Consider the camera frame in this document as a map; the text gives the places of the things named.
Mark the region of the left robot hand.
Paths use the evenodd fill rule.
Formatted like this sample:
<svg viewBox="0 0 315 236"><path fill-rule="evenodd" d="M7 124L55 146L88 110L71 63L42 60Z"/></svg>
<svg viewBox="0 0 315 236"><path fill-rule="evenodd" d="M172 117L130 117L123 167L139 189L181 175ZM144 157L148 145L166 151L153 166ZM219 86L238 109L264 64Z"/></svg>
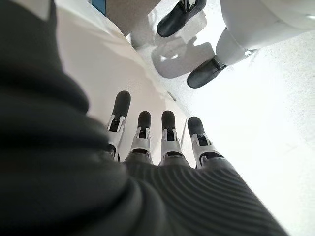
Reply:
<svg viewBox="0 0 315 236"><path fill-rule="evenodd" d="M56 27L52 0L0 3L1 235L285 235L196 117L197 168L177 150L158 166L141 148L115 160L109 129L63 72Z"/></svg>

